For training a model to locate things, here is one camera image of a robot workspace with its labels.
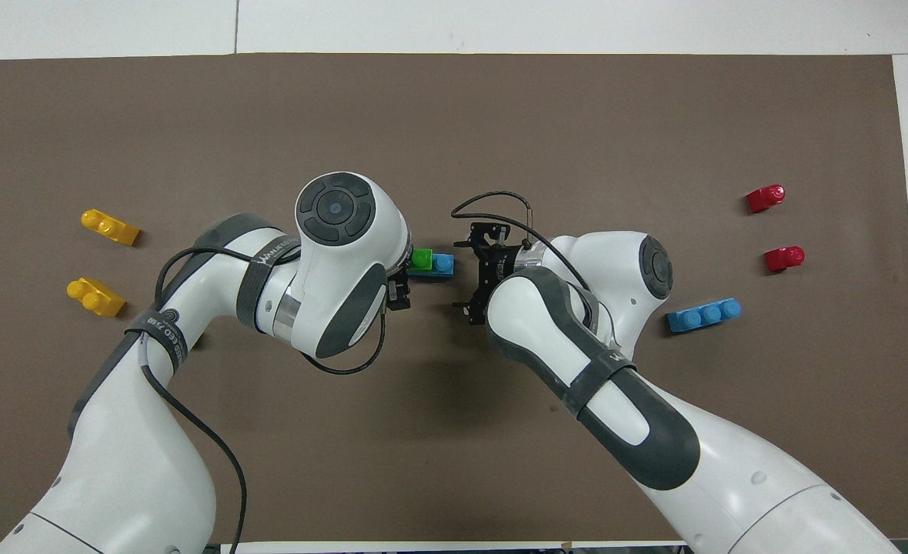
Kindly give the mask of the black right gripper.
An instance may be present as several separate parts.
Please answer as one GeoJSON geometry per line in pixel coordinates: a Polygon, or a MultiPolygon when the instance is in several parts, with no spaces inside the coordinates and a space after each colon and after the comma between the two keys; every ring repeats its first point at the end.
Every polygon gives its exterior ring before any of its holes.
{"type": "Polygon", "coordinates": [[[510,230],[510,225],[502,223],[471,223],[467,239],[454,242],[454,248],[476,248],[478,257],[476,299],[452,304],[467,315],[469,324],[486,323],[486,309],[494,289],[516,271],[517,257],[532,249],[532,245],[505,245],[510,230]]]}

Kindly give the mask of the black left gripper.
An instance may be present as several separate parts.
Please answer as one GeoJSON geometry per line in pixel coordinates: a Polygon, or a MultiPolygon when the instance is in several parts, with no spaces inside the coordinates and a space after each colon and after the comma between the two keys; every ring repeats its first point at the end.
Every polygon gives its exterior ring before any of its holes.
{"type": "Polygon", "coordinates": [[[404,311],[411,308],[409,301],[409,262],[401,262],[390,271],[386,282],[386,308],[404,311]]]}

